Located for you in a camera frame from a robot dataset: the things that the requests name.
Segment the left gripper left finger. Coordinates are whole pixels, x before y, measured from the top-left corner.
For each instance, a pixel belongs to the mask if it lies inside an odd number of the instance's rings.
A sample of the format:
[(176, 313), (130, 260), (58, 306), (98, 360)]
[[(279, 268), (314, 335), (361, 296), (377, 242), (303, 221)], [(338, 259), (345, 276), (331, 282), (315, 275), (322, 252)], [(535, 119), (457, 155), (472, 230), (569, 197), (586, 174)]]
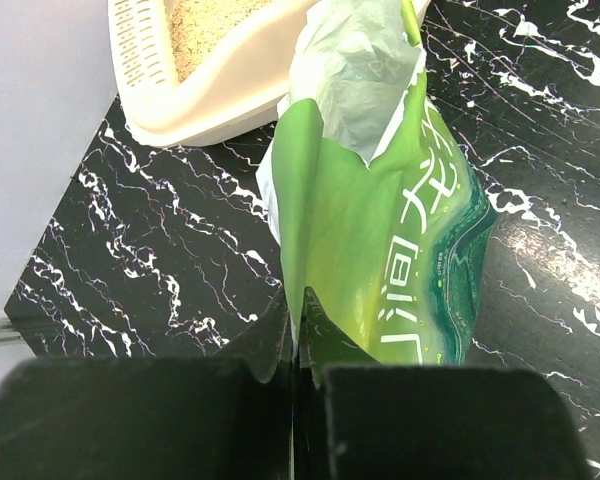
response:
[(0, 479), (287, 479), (282, 293), (208, 357), (36, 358), (0, 384)]

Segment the green litter bag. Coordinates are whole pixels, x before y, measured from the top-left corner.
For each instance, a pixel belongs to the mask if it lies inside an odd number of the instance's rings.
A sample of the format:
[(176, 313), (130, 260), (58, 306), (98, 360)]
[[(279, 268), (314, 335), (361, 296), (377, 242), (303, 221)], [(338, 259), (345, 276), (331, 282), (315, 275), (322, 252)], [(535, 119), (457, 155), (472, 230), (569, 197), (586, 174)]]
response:
[(495, 212), (427, 94), (410, 1), (319, 1), (257, 170), (293, 322), (314, 293), (376, 361), (459, 365)]

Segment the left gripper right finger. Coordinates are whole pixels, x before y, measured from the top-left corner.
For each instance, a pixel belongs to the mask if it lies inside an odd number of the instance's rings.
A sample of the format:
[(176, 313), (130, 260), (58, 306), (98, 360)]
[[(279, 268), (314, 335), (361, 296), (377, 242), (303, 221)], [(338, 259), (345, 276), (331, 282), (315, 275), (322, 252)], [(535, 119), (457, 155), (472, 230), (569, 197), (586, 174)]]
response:
[(304, 293), (301, 479), (588, 479), (571, 415), (528, 370), (376, 362)]

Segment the beige litter box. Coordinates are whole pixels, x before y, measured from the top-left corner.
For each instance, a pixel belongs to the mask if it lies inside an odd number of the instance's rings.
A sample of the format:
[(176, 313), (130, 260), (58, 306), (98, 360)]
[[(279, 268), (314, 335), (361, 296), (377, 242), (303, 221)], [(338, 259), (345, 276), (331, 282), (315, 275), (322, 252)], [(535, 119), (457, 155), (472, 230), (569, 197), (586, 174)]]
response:
[(115, 78), (134, 139), (207, 146), (316, 101), (325, 133), (376, 149), (424, 64), (423, 1), (112, 1)]

